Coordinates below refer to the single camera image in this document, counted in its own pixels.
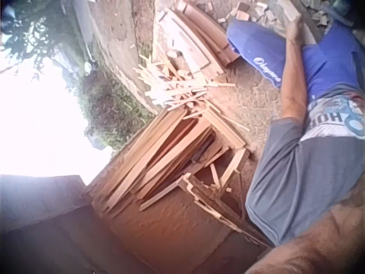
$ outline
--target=person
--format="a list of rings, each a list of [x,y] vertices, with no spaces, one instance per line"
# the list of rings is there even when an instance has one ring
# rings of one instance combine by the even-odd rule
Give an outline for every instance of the person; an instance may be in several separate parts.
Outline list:
[[[301,27],[298,17],[286,39],[253,22],[234,20],[227,29],[282,98],[245,203],[277,248],[250,274],[337,273],[365,240],[364,49],[339,22],[302,47]]]

